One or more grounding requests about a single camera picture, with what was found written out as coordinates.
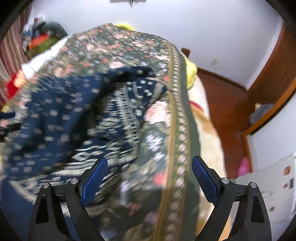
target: yellow towel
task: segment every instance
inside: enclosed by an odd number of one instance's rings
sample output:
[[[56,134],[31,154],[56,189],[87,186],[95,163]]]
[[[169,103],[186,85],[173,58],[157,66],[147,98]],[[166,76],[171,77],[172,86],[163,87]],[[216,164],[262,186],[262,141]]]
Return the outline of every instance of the yellow towel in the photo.
[[[127,29],[129,31],[135,31],[134,28],[130,26],[128,23],[118,23],[118,24],[115,24],[115,26],[119,28]]]
[[[2,111],[7,112],[8,111],[8,106],[7,105],[3,106]]]
[[[194,77],[197,74],[197,67],[187,57],[184,56],[184,59],[186,64],[187,89],[190,89],[194,83]]]

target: pink object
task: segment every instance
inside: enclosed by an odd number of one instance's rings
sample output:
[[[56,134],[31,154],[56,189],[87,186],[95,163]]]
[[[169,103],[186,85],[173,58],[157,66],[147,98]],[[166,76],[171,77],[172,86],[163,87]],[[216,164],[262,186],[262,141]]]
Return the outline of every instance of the pink object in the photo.
[[[246,175],[248,172],[250,172],[249,161],[244,157],[239,165],[238,176]]]
[[[166,185],[166,173],[165,172],[161,172],[158,173],[155,177],[154,177],[154,184],[157,186],[163,186],[165,187]]]

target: gray cloth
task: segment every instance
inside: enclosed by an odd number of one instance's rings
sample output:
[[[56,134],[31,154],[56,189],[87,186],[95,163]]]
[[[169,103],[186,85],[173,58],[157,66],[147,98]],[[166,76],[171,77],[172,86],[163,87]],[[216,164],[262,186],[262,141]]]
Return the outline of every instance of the gray cloth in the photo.
[[[250,125],[253,125],[256,121],[258,121],[262,116],[268,112],[274,104],[263,104],[259,108],[257,108],[249,117]]]
[[[45,23],[42,27],[42,31],[53,31],[59,39],[68,35],[64,28],[56,22]]]

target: wooden floor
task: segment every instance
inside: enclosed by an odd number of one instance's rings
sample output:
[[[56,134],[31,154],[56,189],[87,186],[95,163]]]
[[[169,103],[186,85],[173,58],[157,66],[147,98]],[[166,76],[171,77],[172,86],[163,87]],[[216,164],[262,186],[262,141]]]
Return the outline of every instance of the wooden floor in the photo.
[[[241,134],[249,127],[249,113],[242,88],[198,72],[207,93],[210,116],[222,142],[228,178],[237,177],[241,160],[245,157]]]

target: red fabric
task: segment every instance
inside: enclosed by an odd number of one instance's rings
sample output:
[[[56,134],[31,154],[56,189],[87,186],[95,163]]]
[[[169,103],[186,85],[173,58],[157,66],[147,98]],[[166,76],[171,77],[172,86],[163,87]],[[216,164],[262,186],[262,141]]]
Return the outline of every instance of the red fabric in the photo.
[[[195,103],[195,102],[193,102],[193,101],[191,101],[191,100],[189,101],[189,104],[195,106],[196,108],[200,109],[201,111],[204,111],[204,110],[200,107],[200,105],[198,105],[197,103]]]
[[[6,85],[6,88],[7,88],[7,94],[8,94],[8,99],[11,99],[14,95],[15,95],[15,93],[17,92],[17,90],[18,90],[18,87],[16,87],[15,85],[14,85],[14,80],[15,80],[15,78],[16,78],[16,76],[17,76],[17,74],[16,73],[14,73],[13,75],[12,75],[12,78],[11,78],[11,80],[7,83],[7,85]]]

